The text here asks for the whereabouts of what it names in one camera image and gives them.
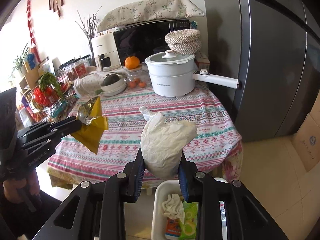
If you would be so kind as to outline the person left hand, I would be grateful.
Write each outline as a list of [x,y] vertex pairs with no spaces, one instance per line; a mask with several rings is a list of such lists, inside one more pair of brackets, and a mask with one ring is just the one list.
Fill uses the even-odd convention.
[[3,182],[4,195],[12,203],[18,204],[23,202],[18,190],[29,187],[29,193],[32,196],[40,195],[40,185],[36,170],[33,170],[22,180],[8,179]]

